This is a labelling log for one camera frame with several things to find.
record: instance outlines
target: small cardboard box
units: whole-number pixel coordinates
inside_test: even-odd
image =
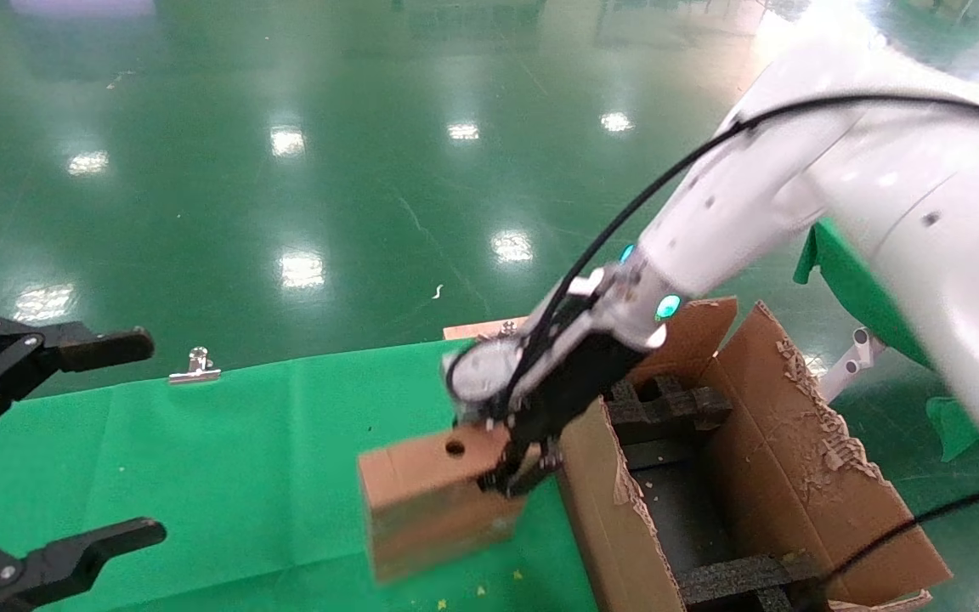
[[[831,570],[912,515],[820,398],[800,352],[762,303],[720,348],[737,310],[734,298],[689,303],[669,321],[664,348],[630,379],[668,373],[683,387],[722,392],[734,410],[700,461],[738,552],[806,551]],[[602,400],[566,427],[561,448],[561,495],[599,608],[683,611]],[[924,589],[949,577],[924,531],[912,530],[854,566],[828,596],[835,608],[914,609],[930,601]]]

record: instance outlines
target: teal led light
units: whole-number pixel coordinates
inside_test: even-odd
[[[668,295],[660,299],[659,306],[656,306],[656,320],[662,321],[671,318],[682,303],[682,298],[677,295]]]

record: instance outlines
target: cardboard box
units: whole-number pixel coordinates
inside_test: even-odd
[[[630,379],[668,373],[731,400],[731,416],[699,462],[738,553],[806,551],[831,570],[912,515],[820,398],[803,356],[762,303],[720,348],[737,309],[734,298],[689,303],[669,321],[664,348]],[[602,400],[566,427],[561,448],[561,495],[599,608],[685,609]],[[930,601],[924,589],[949,577],[924,531],[913,530],[854,566],[828,596],[836,608],[914,609]]]
[[[506,442],[504,428],[462,426],[358,456],[378,581],[512,538],[527,497],[487,496],[477,484]]]

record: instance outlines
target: black cable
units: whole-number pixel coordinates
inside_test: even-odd
[[[906,531],[913,530],[914,528],[928,523],[929,520],[941,519],[943,516],[948,514],[953,514],[959,510],[965,510],[965,508],[972,507],[972,505],[979,504],[979,493],[972,493],[971,496],[960,497],[960,499],[945,503],[940,507],[932,508],[924,514],[918,514],[906,522],[901,523],[893,530],[887,531],[885,534],[879,535],[878,538],[871,540],[869,545],[862,547],[856,551],[851,557],[847,558],[844,563],[835,567],[830,573],[819,578],[815,589],[815,597],[819,600],[824,600],[826,598],[826,587],[831,584],[831,582],[838,580],[841,576],[846,574],[848,570],[851,570],[854,565],[863,561],[864,558],[868,557],[874,551],[879,550],[881,547],[885,546],[894,538],[897,538]],[[812,607],[812,604],[819,604],[820,601],[805,601],[801,605],[797,605],[796,612],[804,612],[804,609]]]
[[[569,290],[570,283],[574,281],[576,276],[580,275],[583,268],[591,262],[591,259],[595,257],[596,252],[599,248],[606,244],[606,241],[610,239],[611,234],[618,231],[622,224],[629,217],[633,216],[642,205],[652,198],[656,194],[656,191],[663,189],[663,187],[671,181],[677,174],[680,174],[687,167],[692,166],[698,159],[702,156],[708,154],[708,152],[714,150],[716,147],[726,143],[730,139],[734,139],[744,132],[749,132],[751,129],[759,127],[762,123],[767,123],[778,117],[782,116],[795,116],[801,113],[813,112],[816,110],[827,109],[832,107],[844,107],[844,105],[858,105],[863,102],[891,102],[891,104],[901,104],[901,105],[943,105],[943,107],[952,108],[955,110],[964,110],[979,115],[979,104],[975,102],[970,102],[967,100],[956,99],[956,98],[940,98],[935,96],[914,96],[914,94],[901,94],[901,93],[847,93],[840,94],[840,96],[826,96],[819,98],[811,98],[806,100],[801,100],[797,102],[792,102],[792,104],[781,105],[774,109],[762,112],[758,116],[746,117],[746,119],[738,119],[728,127],[726,131],[717,134],[708,140],[708,142],[703,143],[700,147],[695,148],[690,154],[684,156],[679,160],[675,166],[670,167],[663,174],[655,179],[648,187],[645,187],[640,194],[637,194],[636,198],[633,198],[628,205],[625,206],[618,213],[614,220],[610,221],[610,224],[599,232],[598,236],[595,236],[595,240],[591,241],[587,249],[581,254],[579,259],[576,259],[576,263],[572,264],[569,271],[561,279],[561,283],[557,286],[557,289],[552,294],[551,299],[546,304],[546,309],[541,313],[539,321],[536,322],[534,328],[529,334],[528,344],[524,348],[523,355],[520,357],[520,363],[517,364],[516,371],[512,372],[512,378],[509,379],[508,386],[505,388],[504,392],[504,402],[508,403],[512,400],[512,392],[516,390],[516,384],[519,383],[521,376],[527,373],[529,368],[543,354],[544,344],[548,340],[549,328],[551,328],[552,317],[554,317],[555,311],[560,307],[561,301],[563,301],[564,296],[566,296]]]

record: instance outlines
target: green fabric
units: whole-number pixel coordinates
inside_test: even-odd
[[[848,246],[832,221],[824,219],[807,234],[800,262],[792,279],[807,284],[813,268],[819,267],[840,305],[866,325],[887,346],[916,363],[932,368],[924,349],[905,325],[890,295],[882,289],[863,260]],[[942,461],[953,460],[979,440],[979,429],[962,405],[953,398],[933,398],[925,407],[928,421],[943,445]]]
[[[346,353],[22,402],[0,419],[0,547],[152,516],[168,539],[63,612],[595,609],[557,487],[516,538],[385,588],[365,556],[359,452],[450,426],[454,343]],[[519,570],[520,580],[513,576]],[[478,595],[481,586],[485,594]]]
[[[905,325],[890,295],[882,289],[863,260],[848,246],[832,221],[824,219],[811,228],[792,280],[807,284],[811,270],[819,267],[840,306],[866,325],[886,346],[922,366],[931,367],[924,349]]]
[[[955,398],[932,398],[927,404],[928,421],[943,442],[943,460],[953,460],[979,440],[979,429]]]

